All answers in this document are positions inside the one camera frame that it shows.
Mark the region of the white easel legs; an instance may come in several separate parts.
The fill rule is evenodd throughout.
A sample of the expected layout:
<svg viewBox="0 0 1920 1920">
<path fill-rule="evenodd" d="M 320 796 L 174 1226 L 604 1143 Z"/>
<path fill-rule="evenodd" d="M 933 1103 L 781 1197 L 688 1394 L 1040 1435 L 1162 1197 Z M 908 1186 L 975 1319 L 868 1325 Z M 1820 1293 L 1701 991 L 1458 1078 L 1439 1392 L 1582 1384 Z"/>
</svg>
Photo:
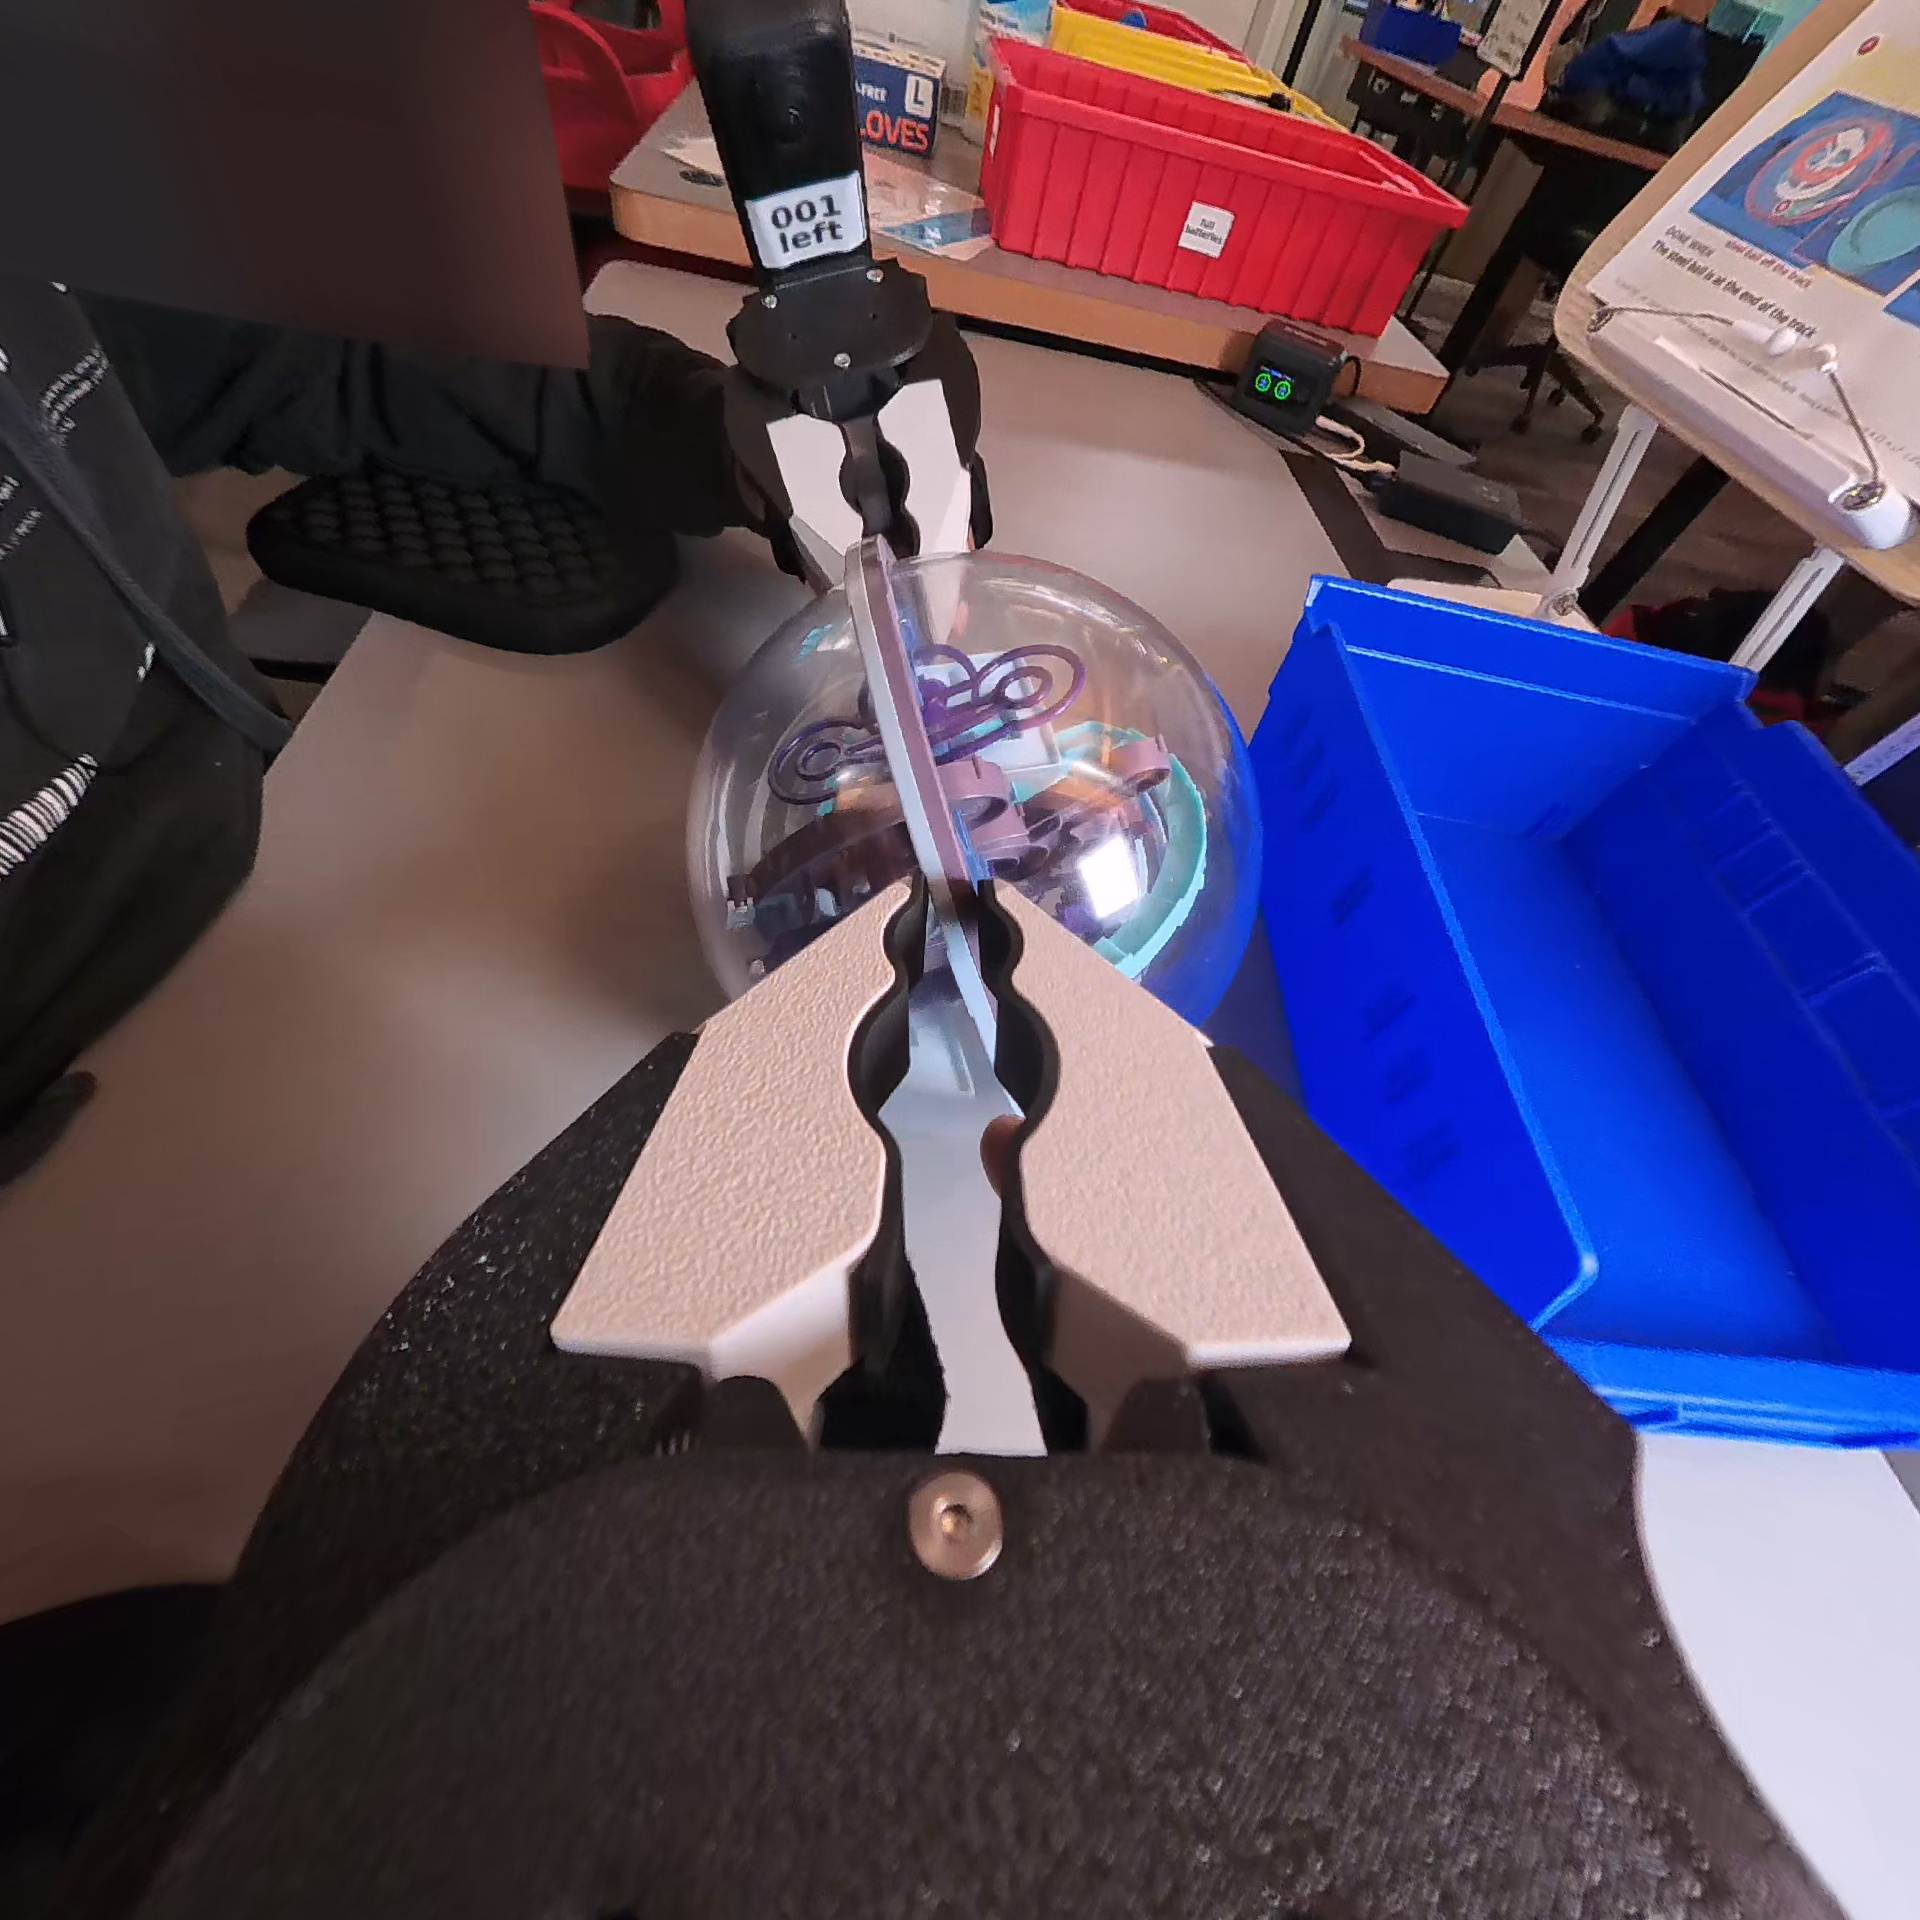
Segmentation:
<svg viewBox="0 0 1920 1920">
<path fill-rule="evenodd" d="M 1592 562 L 1600 543 L 1617 516 L 1624 494 L 1640 468 L 1650 444 L 1660 437 L 1661 423 L 1648 410 L 1629 402 L 1622 407 L 1616 437 L 1585 494 L 1575 528 L 1552 566 L 1530 614 L 1564 629 L 1585 623 L 1594 629 L 1602 614 L 1620 608 L 1622 595 L 1591 587 Z M 1696 456 L 1679 482 L 1676 482 L 1656 512 L 1644 518 L 1640 528 L 1622 543 L 1607 579 L 1620 589 L 1634 584 L 1704 508 L 1729 485 L 1729 478 L 1708 456 Z M 1782 647 L 1797 621 L 1816 608 L 1816 602 L 1847 572 L 1847 557 L 1824 543 L 1806 554 L 1782 584 L 1768 597 L 1759 621 L 1736 647 L 1734 667 L 1758 676 L 1758 670 Z"/>
</svg>

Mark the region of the red plastic bin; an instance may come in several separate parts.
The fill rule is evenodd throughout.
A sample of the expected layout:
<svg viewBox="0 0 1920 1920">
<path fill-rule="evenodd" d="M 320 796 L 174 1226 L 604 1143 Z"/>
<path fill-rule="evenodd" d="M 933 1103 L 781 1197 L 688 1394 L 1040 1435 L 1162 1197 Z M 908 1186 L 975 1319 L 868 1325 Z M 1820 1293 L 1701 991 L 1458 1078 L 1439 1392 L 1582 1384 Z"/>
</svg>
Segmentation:
<svg viewBox="0 0 1920 1920">
<path fill-rule="evenodd" d="M 1344 127 L 1022 38 L 992 40 L 982 138 L 998 252 L 1359 339 L 1469 215 Z"/>
</svg>

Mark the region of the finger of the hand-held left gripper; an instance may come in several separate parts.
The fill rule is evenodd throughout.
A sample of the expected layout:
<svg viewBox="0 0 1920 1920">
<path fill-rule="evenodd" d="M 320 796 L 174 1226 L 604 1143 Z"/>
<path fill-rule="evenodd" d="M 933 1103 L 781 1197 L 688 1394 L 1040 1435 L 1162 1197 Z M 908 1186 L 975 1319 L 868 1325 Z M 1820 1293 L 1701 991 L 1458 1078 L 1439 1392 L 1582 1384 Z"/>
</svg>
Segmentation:
<svg viewBox="0 0 1920 1920">
<path fill-rule="evenodd" d="M 901 386 L 879 407 L 878 431 L 903 468 L 901 509 L 914 528 L 916 557 L 966 554 L 974 543 L 970 463 L 960 453 L 944 384 L 929 378 Z"/>
<path fill-rule="evenodd" d="M 847 498 L 847 438 L 841 426 L 784 416 L 766 426 L 774 479 L 768 485 L 764 536 L 778 566 L 814 592 L 838 592 L 847 554 L 870 530 Z"/>
</svg>

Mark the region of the blue jacket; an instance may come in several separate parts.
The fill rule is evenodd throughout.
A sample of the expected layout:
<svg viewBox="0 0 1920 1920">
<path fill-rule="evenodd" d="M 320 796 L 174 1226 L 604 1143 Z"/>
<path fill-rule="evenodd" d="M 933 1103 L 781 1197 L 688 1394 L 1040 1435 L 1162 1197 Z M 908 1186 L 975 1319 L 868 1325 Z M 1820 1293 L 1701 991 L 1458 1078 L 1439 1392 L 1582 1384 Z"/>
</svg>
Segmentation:
<svg viewBox="0 0 1920 1920">
<path fill-rule="evenodd" d="M 1577 52 L 1549 106 L 1584 130 L 1672 154 L 1701 115 L 1708 64 L 1702 22 L 1661 13 Z"/>
</svg>

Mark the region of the person's left forearm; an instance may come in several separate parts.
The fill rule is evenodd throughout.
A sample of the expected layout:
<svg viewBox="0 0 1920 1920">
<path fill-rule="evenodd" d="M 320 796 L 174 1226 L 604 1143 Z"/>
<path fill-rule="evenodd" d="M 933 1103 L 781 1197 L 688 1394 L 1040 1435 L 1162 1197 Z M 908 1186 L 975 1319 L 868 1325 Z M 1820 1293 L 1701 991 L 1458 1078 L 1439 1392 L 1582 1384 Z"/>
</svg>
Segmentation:
<svg viewBox="0 0 1920 1920">
<path fill-rule="evenodd" d="M 106 295 L 79 306 L 176 475 L 381 466 L 450 488 L 566 488 L 673 536 L 768 528 L 719 364 L 653 327 L 588 317 L 588 365 L 544 368 Z"/>
</svg>

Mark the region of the white page holder clip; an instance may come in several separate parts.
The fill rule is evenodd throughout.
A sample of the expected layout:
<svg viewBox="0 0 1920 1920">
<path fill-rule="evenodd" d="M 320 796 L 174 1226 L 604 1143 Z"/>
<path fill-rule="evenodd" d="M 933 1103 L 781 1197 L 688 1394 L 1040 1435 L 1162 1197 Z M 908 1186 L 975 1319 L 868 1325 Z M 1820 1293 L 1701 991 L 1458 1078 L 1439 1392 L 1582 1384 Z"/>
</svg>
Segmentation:
<svg viewBox="0 0 1920 1920">
<path fill-rule="evenodd" d="M 1594 370 L 1661 429 L 1729 478 L 1759 485 L 1824 543 L 1888 554 L 1914 536 L 1914 501 L 1848 416 L 1832 350 L 1784 348 L 1768 327 L 1644 303 L 1597 303 L 1584 324 Z"/>
</svg>

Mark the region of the black charger green display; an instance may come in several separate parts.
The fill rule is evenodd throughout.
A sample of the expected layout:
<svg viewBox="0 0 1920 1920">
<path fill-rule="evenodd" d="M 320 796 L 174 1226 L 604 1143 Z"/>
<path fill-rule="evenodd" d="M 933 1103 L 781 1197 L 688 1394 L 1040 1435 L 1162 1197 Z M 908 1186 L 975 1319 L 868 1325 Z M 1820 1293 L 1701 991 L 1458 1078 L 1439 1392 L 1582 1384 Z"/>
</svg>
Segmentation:
<svg viewBox="0 0 1920 1920">
<path fill-rule="evenodd" d="M 1350 364 L 1352 355 L 1337 335 L 1296 320 L 1265 320 L 1228 404 L 1276 437 L 1302 442 L 1321 423 Z"/>
</svg>

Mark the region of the yellow plastic bin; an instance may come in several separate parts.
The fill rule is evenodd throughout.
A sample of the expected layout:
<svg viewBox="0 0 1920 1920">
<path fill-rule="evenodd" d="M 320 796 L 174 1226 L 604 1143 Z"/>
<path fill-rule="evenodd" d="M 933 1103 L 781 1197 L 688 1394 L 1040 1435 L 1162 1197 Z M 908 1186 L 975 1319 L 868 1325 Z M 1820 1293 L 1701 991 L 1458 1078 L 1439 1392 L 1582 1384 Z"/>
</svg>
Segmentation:
<svg viewBox="0 0 1920 1920">
<path fill-rule="evenodd" d="M 1140 79 L 1212 98 L 1262 103 L 1324 127 L 1340 127 L 1312 98 L 1173 7 L 1057 2 L 1052 5 L 1047 47 Z"/>
</svg>

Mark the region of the dark red bag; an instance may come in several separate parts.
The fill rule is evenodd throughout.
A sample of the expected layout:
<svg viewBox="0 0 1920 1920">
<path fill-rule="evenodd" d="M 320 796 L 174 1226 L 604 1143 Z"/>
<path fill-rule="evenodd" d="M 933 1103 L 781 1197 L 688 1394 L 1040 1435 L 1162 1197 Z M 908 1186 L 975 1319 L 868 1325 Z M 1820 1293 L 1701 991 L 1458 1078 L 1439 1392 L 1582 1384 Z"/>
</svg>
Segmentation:
<svg viewBox="0 0 1920 1920">
<path fill-rule="evenodd" d="M 1713 587 L 1660 606 L 1624 606 L 1608 614 L 1602 634 L 1653 645 L 1681 656 L 1732 661 L 1736 647 L 1768 606 L 1764 589 Z M 1758 670 L 1746 706 L 1764 725 L 1797 722 L 1824 735 L 1842 715 L 1829 693 L 1829 620 L 1806 612 L 1782 647 Z"/>
</svg>

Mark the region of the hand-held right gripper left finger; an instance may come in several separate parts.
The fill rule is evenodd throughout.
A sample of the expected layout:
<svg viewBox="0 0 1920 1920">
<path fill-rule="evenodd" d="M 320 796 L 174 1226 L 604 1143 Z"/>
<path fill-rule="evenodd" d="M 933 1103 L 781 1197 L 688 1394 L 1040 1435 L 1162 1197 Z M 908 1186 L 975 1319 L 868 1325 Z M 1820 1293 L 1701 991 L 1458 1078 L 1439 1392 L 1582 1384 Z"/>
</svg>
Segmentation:
<svg viewBox="0 0 1920 1920">
<path fill-rule="evenodd" d="M 898 1324 L 898 1152 L 921 886 L 898 880 L 713 1014 L 548 1334 L 560 1354 L 822 1396 Z"/>
</svg>

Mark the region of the clear maze ball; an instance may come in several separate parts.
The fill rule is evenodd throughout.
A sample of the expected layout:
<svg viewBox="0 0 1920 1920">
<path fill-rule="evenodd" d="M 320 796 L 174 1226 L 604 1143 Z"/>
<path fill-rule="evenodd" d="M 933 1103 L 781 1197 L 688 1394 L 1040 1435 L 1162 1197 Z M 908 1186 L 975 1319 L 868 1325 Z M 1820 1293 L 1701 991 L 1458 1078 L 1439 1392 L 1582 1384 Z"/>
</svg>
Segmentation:
<svg viewBox="0 0 1920 1920">
<path fill-rule="evenodd" d="M 1253 940 L 1263 850 L 1209 672 L 1133 599 L 1055 562 L 886 570 L 968 876 L 1207 1024 Z M 688 891 L 711 971 L 745 994 L 919 866 L 833 587 L 741 667 L 703 740 Z"/>
</svg>

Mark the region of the black power brick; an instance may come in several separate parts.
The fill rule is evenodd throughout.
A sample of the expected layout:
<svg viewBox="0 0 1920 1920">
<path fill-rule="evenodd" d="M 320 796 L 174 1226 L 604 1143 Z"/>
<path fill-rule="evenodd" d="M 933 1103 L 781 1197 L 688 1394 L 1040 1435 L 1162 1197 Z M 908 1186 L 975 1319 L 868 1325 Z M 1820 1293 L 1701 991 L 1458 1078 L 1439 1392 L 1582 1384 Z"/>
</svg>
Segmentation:
<svg viewBox="0 0 1920 1920">
<path fill-rule="evenodd" d="M 1485 555 L 1503 551 L 1524 525 L 1513 486 L 1414 450 L 1374 472 L 1369 488 L 1383 516 Z"/>
</svg>

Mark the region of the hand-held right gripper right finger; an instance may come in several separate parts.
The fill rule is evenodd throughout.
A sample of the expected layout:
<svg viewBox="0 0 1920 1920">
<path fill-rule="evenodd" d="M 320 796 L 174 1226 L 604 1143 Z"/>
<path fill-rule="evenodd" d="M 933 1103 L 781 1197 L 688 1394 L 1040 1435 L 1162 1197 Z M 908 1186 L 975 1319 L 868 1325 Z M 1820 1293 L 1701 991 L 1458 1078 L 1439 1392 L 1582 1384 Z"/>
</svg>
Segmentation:
<svg viewBox="0 0 1920 1920">
<path fill-rule="evenodd" d="M 1066 1423 L 1143 1384 L 1342 1360 L 1352 1333 L 1209 1040 L 1020 891 L 980 886 L 993 1069 L 1020 1108 L 998 1319 Z"/>
</svg>

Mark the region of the blue plastic bin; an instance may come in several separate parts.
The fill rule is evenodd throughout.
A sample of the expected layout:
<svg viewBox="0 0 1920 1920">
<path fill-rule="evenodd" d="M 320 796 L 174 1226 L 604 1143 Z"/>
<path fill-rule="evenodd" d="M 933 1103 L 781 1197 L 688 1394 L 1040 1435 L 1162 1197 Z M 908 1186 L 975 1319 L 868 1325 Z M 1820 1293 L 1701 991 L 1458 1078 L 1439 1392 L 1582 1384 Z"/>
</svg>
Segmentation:
<svg viewBox="0 0 1920 1920">
<path fill-rule="evenodd" d="M 1914 853 L 1751 683 L 1314 579 L 1250 743 L 1288 1056 L 1634 1427 L 1914 1450 Z"/>
</svg>

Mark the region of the blue white glove box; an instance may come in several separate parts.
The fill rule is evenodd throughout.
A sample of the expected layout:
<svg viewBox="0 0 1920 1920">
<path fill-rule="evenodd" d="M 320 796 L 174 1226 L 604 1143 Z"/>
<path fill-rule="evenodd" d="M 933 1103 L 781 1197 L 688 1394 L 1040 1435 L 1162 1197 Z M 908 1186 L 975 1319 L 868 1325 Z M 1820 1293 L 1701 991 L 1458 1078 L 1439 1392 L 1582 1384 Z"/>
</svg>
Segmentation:
<svg viewBox="0 0 1920 1920">
<path fill-rule="evenodd" d="M 926 159 L 944 112 L 944 60 L 892 38 L 853 36 L 855 119 L 864 147 Z"/>
</svg>

